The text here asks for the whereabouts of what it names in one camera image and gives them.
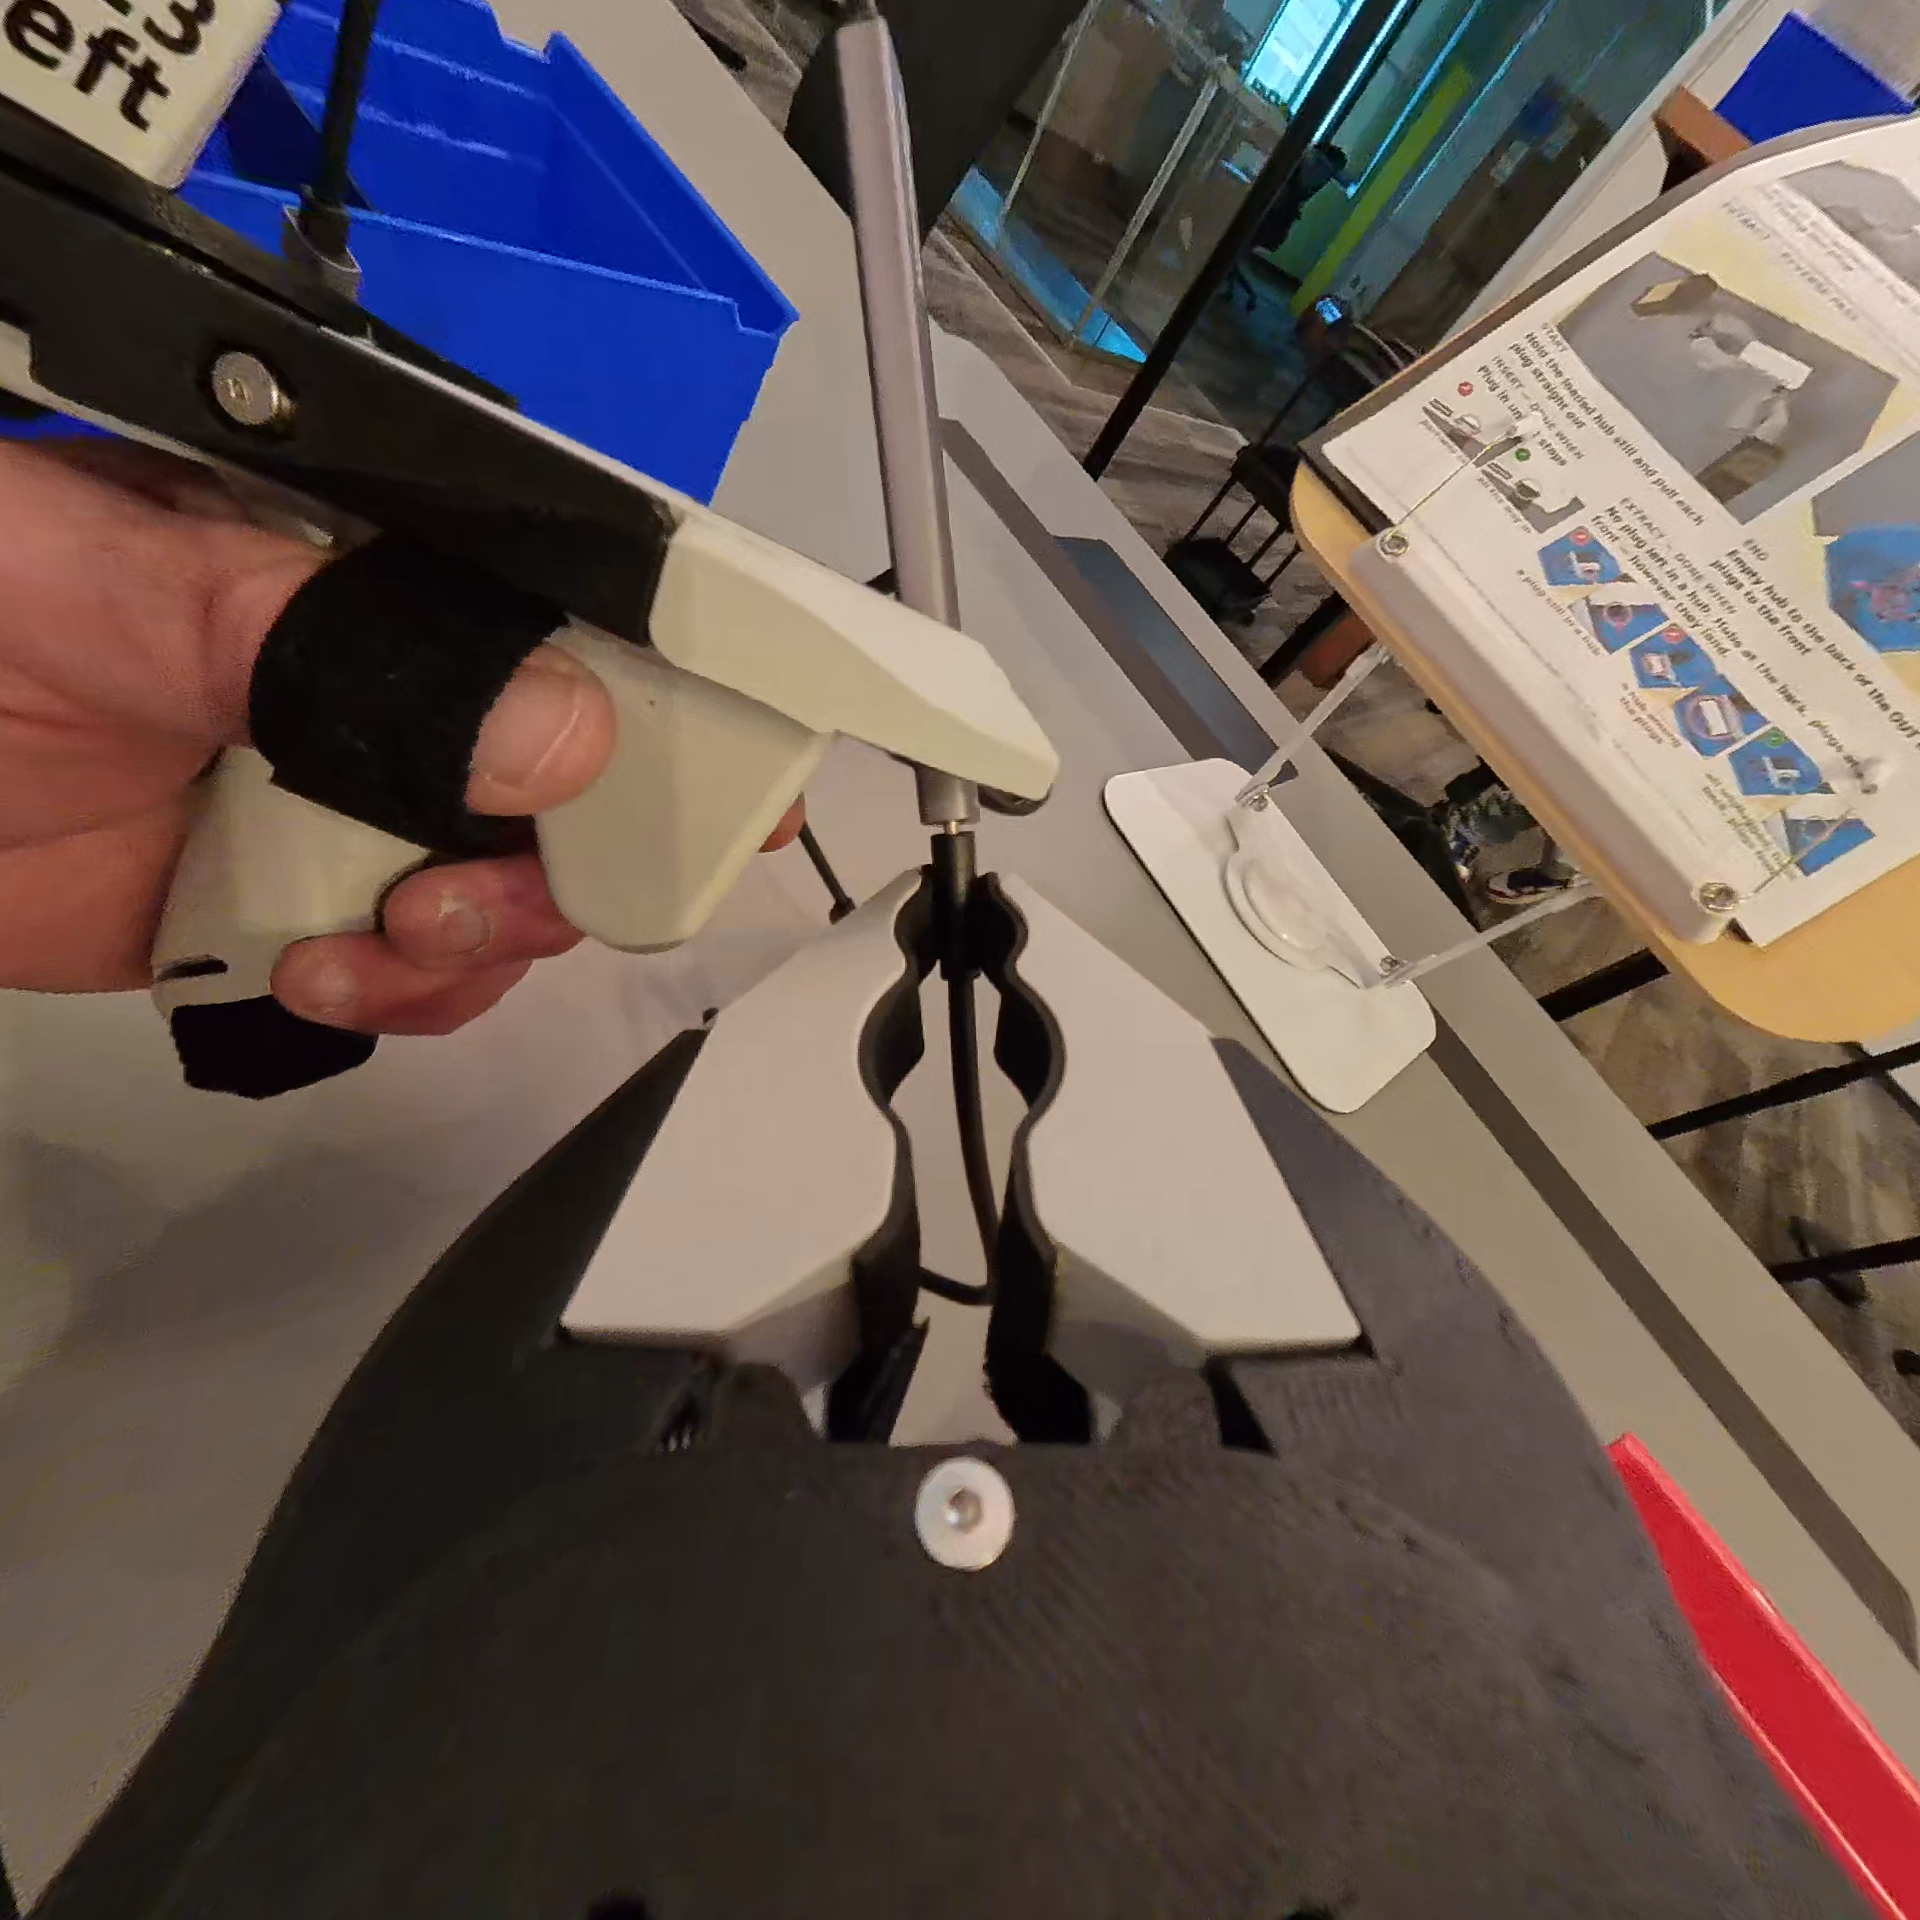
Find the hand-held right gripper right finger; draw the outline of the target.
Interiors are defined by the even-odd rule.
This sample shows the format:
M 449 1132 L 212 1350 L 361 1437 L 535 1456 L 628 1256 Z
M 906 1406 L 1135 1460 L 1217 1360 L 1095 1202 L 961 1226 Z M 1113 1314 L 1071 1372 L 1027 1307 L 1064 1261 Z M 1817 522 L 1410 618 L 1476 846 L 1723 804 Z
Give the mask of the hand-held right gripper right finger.
M 1234 1068 L 1173 996 L 1024 879 L 978 883 L 992 1055 L 1024 1114 L 992 1261 L 986 1380 L 1019 1442 L 1227 1360 L 1346 1354 L 1360 1322 Z

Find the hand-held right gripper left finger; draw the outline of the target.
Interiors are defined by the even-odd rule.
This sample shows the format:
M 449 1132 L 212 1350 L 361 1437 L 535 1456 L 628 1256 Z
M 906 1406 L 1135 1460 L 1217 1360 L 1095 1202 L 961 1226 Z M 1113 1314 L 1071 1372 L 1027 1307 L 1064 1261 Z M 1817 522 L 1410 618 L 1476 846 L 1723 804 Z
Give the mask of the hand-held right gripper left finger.
M 773 1364 L 831 1437 L 884 1437 L 923 1330 L 896 1092 L 925 1051 L 909 871 L 708 1027 L 573 1288 L 579 1339 Z

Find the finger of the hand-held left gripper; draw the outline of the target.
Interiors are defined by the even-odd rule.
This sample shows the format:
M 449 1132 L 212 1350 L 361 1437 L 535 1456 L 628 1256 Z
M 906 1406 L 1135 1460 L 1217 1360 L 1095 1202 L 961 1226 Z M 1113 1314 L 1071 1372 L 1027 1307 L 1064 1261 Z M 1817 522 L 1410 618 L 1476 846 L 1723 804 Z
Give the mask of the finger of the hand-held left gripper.
M 666 542 L 649 640 L 805 728 L 947 776 L 1044 800 L 1061 771 L 978 640 L 707 510 Z

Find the blue plastic bin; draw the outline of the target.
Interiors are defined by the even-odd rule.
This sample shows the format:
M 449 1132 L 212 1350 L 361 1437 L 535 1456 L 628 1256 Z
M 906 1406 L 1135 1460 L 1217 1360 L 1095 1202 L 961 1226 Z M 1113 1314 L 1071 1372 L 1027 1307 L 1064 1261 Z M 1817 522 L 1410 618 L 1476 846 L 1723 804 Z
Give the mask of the blue plastic bin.
M 352 298 L 303 280 L 347 5 L 5 5 L 5 188 L 361 332 L 704 506 L 796 307 L 563 35 L 378 5 Z

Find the red plastic bin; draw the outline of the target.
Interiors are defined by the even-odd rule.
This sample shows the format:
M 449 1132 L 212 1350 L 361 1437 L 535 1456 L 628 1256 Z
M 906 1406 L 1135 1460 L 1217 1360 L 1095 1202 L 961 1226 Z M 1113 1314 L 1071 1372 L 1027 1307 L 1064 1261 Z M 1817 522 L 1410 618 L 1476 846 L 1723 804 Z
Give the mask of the red plastic bin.
M 1917 1783 L 1643 1442 L 1608 1447 L 1705 1666 L 1875 1916 L 1917 1916 Z

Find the person's left hand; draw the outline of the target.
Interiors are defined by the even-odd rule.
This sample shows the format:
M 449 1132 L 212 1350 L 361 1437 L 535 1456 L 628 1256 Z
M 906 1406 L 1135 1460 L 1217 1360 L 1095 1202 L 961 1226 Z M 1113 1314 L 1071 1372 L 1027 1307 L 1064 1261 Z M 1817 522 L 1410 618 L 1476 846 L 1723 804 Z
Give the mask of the person's left hand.
M 205 469 L 124 440 L 3 452 L 3 987 L 144 992 L 191 789 L 250 742 L 277 615 L 323 570 Z M 378 931 L 288 946 L 275 998 L 442 1037 L 583 933 L 532 852 L 418 871 Z

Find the instruction sheet on stand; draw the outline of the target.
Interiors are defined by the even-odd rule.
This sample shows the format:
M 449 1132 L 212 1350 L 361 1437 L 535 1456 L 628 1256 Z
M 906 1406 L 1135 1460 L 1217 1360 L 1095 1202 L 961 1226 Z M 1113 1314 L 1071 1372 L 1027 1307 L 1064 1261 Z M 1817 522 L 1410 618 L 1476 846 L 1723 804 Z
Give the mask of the instruction sheet on stand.
M 1570 255 L 1557 271 L 1599 243 Z M 1435 352 L 1439 347 L 1386 384 L 1420 367 Z M 1356 557 L 1369 540 L 1369 527 L 1312 469 L 1312 440 L 1303 445 L 1289 503 L 1295 534 L 1368 628 L 1369 647 L 1255 772 L 1244 772 L 1229 758 L 1193 758 L 1117 775 L 1105 791 L 1121 838 L 1312 1099 L 1336 1114 L 1351 1114 L 1369 1102 L 1434 1042 L 1435 1018 L 1421 981 L 1490 941 L 1490 935 L 1481 933 L 1450 948 L 1394 950 L 1332 878 L 1327 859 L 1308 851 L 1306 831 L 1282 810 L 1280 782 L 1289 765 L 1386 658 L 1402 666 L 1530 819 L 1570 856 L 1575 887 L 1562 895 L 1562 906 L 1600 895 L 1620 920 L 1640 931 L 1643 946 L 1666 962 L 1668 971 L 1692 976 L 1723 1013 L 1771 1035 L 1860 1042 L 1915 1027 L 1915 859 L 1771 946 L 1749 943 L 1735 927 L 1705 943 L 1663 933 L 1643 902 L 1633 899 L 1600 859 L 1593 840 L 1528 776 L 1520 756 L 1497 744 L 1488 724 L 1459 699 L 1440 670 L 1424 660 L 1412 642 L 1387 624 L 1378 602 L 1363 592 Z

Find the black tripod pole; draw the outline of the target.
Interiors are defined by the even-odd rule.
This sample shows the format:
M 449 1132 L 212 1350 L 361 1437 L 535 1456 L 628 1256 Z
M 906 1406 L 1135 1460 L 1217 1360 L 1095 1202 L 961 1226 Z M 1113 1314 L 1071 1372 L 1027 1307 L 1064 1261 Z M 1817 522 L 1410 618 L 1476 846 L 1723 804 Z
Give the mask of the black tripod pole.
M 1252 245 L 1273 205 L 1280 204 L 1295 178 L 1303 172 L 1315 142 L 1337 122 L 1337 109 L 1349 95 L 1351 84 L 1360 78 L 1376 43 L 1387 35 L 1402 12 L 1402 3 L 1360 3 L 1351 22 L 1332 42 L 1329 59 L 1316 69 L 1301 108 L 1289 117 L 1285 133 L 1252 178 L 1237 212 L 1189 278 L 1165 324 L 1146 349 L 1141 367 L 1130 376 L 1105 424 L 1095 432 L 1089 452 L 1082 456 L 1087 476 L 1099 478 L 1113 464 L 1113 456 L 1135 432 L 1147 402 L 1156 397 L 1164 380 L 1179 359 L 1193 327 L 1204 318 L 1209 302 L 1233 277 L 1233 270 Z

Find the tall black mesh chair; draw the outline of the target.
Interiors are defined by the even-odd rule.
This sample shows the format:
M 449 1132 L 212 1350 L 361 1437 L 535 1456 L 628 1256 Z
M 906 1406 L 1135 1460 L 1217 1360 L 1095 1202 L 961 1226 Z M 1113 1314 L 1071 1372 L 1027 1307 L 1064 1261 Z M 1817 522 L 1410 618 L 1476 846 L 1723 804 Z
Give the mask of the tall black mesh chair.
M 843 28 L 867 14 L 883 16 L 903 87 L 919 236 L 931 238 L 970 167 L 1082 12 L 1079 3 L 851 5 L 800 76 L 785 142 L 831 198 L 851 211 L 835 45 Z

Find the printed instruction sheet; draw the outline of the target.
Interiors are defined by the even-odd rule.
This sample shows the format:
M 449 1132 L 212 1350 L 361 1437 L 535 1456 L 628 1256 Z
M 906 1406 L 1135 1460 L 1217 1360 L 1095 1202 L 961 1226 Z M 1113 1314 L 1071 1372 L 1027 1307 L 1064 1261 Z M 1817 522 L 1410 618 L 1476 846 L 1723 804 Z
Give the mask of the printed instruction sheet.
M 1773 139 L 1357 402 L 1356 580 L 1656 926 L 1915 859 L 1915 114 Z

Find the white and blue box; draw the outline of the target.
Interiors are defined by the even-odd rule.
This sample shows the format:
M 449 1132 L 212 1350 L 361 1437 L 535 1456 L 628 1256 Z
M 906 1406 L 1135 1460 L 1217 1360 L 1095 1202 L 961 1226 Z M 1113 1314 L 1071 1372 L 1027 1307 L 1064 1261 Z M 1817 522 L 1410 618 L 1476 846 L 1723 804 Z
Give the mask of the white and blue box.
M 1915 114 L 1885 79 L 1802 6 L 1791 6 L 1715 106 L 1749 143 L 1859 122 Z

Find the brown wooden desk frame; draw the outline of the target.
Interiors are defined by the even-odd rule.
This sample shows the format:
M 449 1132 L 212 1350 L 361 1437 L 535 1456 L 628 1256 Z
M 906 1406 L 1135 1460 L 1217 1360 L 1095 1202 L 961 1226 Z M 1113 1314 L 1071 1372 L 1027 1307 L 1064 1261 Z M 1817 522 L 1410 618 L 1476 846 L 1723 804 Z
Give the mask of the brown wooden desk frame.
M 1651 117 L 1664 158 L 1660 195 L 1744 156 L 1754 142 L 1703 102 L 1692 87 L 1671 87 Z

